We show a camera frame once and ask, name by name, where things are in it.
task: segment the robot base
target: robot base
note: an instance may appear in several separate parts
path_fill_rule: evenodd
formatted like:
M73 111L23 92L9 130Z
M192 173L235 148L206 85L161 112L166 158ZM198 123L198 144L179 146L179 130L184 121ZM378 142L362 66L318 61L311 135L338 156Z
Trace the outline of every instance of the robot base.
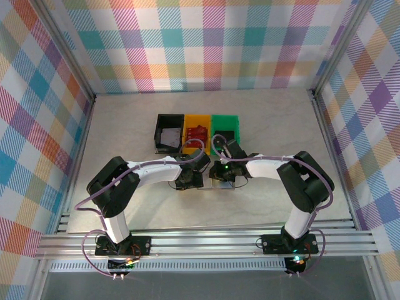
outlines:
M289 250L282 242L281 234L265 234L261 236L262 252L264 254L317 254L318 245L315 234L307 234L304 239Z
M107 236L96 240L96 256L148 256L150 255L151 236L128 236L115 244Z

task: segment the white table surface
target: white table surface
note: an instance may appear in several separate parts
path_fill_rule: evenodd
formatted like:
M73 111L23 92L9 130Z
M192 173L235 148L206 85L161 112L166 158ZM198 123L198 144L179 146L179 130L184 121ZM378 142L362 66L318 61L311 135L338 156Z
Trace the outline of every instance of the white table surface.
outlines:
M114 156L127 161L159 159L154 153L158 114L236 114L241 147L248 153L282 156L309 152L332 177L334 203L317 219L350 218L305 89L182 92L99 96L72 197L88 196L86 186ZM136 190L125 210L130 229L285 222L292 203L280 181L254 178L232 190L175 191L166 182ZM67 231L100 228L92 212L71 211Z

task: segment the colorful plaid fabric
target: colorful plaid fabric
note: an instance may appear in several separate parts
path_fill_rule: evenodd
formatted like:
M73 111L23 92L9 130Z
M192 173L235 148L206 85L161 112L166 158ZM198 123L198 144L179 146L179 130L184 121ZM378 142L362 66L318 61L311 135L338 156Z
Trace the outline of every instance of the colorful plaid fabric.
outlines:
M28 0L0 2L0 299L22 299L89 101Z
M46 2L99 93L309 88L356 3Z
M351 201L400 299L400 1L375 0L323 92Z

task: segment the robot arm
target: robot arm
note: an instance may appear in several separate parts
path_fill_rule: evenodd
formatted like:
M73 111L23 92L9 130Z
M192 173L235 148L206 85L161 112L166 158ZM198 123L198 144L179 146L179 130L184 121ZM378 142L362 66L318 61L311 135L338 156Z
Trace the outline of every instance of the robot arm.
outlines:
M199 170L210 162L206 154L203 154L196 162L181 165L172 164L172 162L195 158L200 155L200 152L200 150L197 150L191 156L166 156L151 161L154 164L148 164L132 171L117 184L93 199L93 202L101 211L106 224L107 235L113 243L119 244L130 235L124 210L137 188L161 181L175 181L177 189L181 190L203 186L203 176ZM87 192L93 195L123 172L134 166L143 165L143 163L145 162L127 162L120 156L112 158L87 185Z
M235 140L228 141L222 150L227 158L246 159L262 157L260 154L247 154ZM334 184L319 164L305 151L288 156L314 168L329 184ZM290 217L282 228L280 243L292 251L307 237L309 227L315 217L316 209L324 202L329 191L324 183L308 168L294 161L255 159L251 161L216 161L211 168L210 177L220 181L234 182L236 176L246 178L270 178L281 180L294 204Z
M227 158L234 159L261 156L259 154L247 156L235 140L227 142L223 146L223 151ZM197 151L192 154L193 157L197 155ZM115 184L105 193L93 199L93 202L98 206L104 217L107 235L115 245L125 243L128 237L130 237L124 210L136 188L161 181L175 181L177 188L182 187L182 189L203 186L202 181L198 182L198 177L202 178L199 170L210 162L207 155L204 155L200 160L191 164L181 166L168 164L168 162L190 158L173 158L167 156L163 159L158 159L157 161L164 163L141 167L129 173L118 184ZM334 189L334 184L329 176L307 152L299 152L293 158L312 166L329 183L331 189ZM88 193L92 195L98 192L114 178L117 178L124 171L138 164L141 163L126 162L121 157L113 158L89 183L87 186ZM210 170L210 177L220 181L234 181L236 176L244 176L246 178L264 177L281 180L294 207L289 220L282 228L281 235L274 237L274 239L278 239L279 241L273 242L273 244L278 243L282 251L288 252L297 249L302 242L304 243L304 240L310 236L308 233L309 225L313 220L316 208L329 196L325 185L314 173L296 162L267 159L241 162L225 161L223 163L216 161Z

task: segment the gray floor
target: gray floor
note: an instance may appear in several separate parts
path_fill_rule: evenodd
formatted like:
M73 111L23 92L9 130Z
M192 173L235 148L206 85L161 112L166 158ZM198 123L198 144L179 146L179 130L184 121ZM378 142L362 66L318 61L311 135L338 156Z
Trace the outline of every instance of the gray floor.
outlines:
M310 274L137 272L113 281L95 272L49 273L42 300L374 299L361 257L324 257Z
M282 156L308 151L336 185L333 205L317 218L350 218L305 89L99 96L73 204L88 196L88 182L112 157L122 156L128 161L163 157L154 154L153 136L159 113L236 114L241 146L248 154ZM166 182L144 186L135 192L125 212L129 228L142 229L281 223L288 219L291 208L281 182L256 178L235 191L177 192ZM71 211L67 231L85 232L100 226L93 213Z

